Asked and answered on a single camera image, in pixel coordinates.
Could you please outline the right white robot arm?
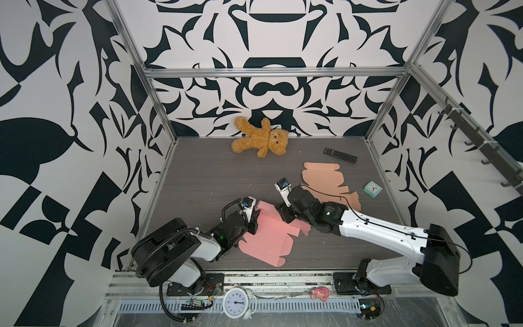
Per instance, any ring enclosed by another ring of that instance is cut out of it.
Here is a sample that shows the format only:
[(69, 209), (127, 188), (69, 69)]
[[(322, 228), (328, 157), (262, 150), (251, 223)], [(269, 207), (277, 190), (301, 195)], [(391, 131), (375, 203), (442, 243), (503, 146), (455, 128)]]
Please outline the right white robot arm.
[(300, 221), (324, 234), (356, 238), (398, 254), (387, 260), (363, 259), (341, 294), (378, 294), (396, 284), (422, 284), (444, 296), (457, 296), (461, 245), (445, 228), (402, 226), (354, 211), (349, 203), (321, 203), (307, 185), (275, 184), (283, 199), (277, 207), (287, 223)]

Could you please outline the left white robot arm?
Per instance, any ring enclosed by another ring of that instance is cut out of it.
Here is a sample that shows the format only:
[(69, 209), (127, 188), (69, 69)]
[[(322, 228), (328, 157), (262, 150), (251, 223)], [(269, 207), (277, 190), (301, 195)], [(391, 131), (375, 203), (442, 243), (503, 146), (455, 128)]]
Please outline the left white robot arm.
[(187, 324), (194, 322), (198, 314), (177, 315), (168, 309), (163, 285), (177, 284), (192, 296), (206, 292), (208, 303), (190, 304), (186, 308), (210, 309), (215, 284), (208, 283), (198, 261), (219, 261), (229, 250), (238, 247), (246, 233), (257, 232), (260, 213), (255, 198), (238, 198), (222, 208), (220, 222), (208, 232), (191, 228), (181, 218), (175, 218), (134, 245), (131, 255), (136, 263), (135, 274), (146, 279), (150, 287), (158, 288), (162, 310), (171, 320)]

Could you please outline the pink cardboard box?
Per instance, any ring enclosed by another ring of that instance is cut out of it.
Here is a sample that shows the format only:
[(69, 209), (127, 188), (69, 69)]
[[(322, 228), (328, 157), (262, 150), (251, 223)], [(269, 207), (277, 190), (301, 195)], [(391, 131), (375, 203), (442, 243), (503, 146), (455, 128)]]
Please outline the pink cardboard box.
[(238, 247), (248, 256), (273, 267), (281, 267), (293, 247), (292, 236), (298, 237), (302, 233), (307, 237), (311, 227), (299, 219), (291, 223), (284, 222), (275, 206), (267, 202), (260, 201), (257, 210), (260, 210), (257, 232), (245, 233)]

